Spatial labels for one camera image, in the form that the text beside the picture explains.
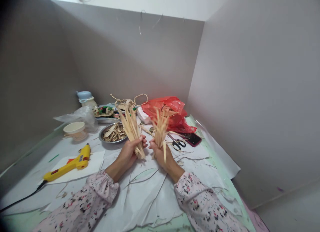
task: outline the black cable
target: black cable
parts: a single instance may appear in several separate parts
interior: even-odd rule
[[[14,206],[15,204],[18,204],[20,203],[21,201],[25,200],[25,199],[28,199],[29,197],[31,197],[32,195],[34,195],[35,193],[37,193],[48,181],[44,180],[42,181],[41,185],[38,186],[38,188],[36,189],[35,192],[33,192],[31,195],[28,195],[27,197],[24,197],[23,199],[21,200],[18,200],[14,203],[12,203],[11,205],[8,205],[7,207],[3,208],[2,210],[0,210],[0,213],[2,213],[3,211],[5,211],[6,209],[9,209],[10,207]]]

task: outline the red plastic bag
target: red plastic bag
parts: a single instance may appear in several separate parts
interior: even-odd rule
[[[172,109],[175,112],[174,115],[169,118],[168,131],[174,131],[177,133],[193,133],[197,130],[196,127],[188,126],[185,116],[187,112],[183,109],[184,103],[179,100],[178,97],[161,97],[149,100],[141,107],[143,111],[151,117],[156,117],[156,108],[159,109]]]

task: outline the black-handled scissors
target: black-handled scissors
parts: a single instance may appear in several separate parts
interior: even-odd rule
[[[181,150],[181,147],[186,147],[186,143],[183,140],[176,140],[171,135],[168,134],[168,136],[172,139],[172,146],[176,151]]]

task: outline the pink floral shirt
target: pink floral shirt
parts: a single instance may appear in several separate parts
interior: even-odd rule
[[[112,205],[119,185],[105,171],[86,180],[85,186],[54,210],[34,232],[87,232]],[[247,229],[222,206],[216,194],[192,173],[174,185],[178,203],[196,231],[237,232]]]

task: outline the table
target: table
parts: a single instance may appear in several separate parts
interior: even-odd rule
[[[196,122],[193,118],[193,116],[189,116],[186,118],[187,123],[191,126],[197,127]],[[47,140],[52,139],[55,135],[58,135],[61,133],[62,130],[56,130],[54,131],[50,136],[47,137]],[[203,137],[200,130],[197,130],[196,134],[198,134],[200,137]],[[232,181],[228,178],[224,167],[222,166],[220,159],[218,158],[217,154],[213,149],[210,148],[208,143],[205,139],[202,139],[202,145],[208,153],[210,154],[211,158],[208,159],[214,166],[216,166],[221,178],[223,179],[228,191],[227,194],[233,196],[239,203],[241,207],[241,211],[243,216],[236,216],[239,221],[241,221],[249,231],[255,231],[253,224],[249,218],[249,215],[247,211],[245,210],[245,207],[240,199],[240,196],[235,189],[234,185],[232,184]],[[50,212],[45,211],[42,212],[40,210],[35,210],[27,213],[20,213],[20,214],[14,214],[14,215],[8,215],[3,217],[3,221],[8,225],[9,229],[11,231],[17,231],[17,232],[25,232],[25,231],[31,231],[38,223],[40,223],[41,220],[46,218]],[[148,226],[144,227],[137,227],[134,229],[136,232],[150,232],[150,231],[194,231],[192,225],[190,224],[188,217],[185,213],[183,213],[181,216],[177,218],[173,218],[170,222],[167,224],[158,226],[156,228],[151,228]]]

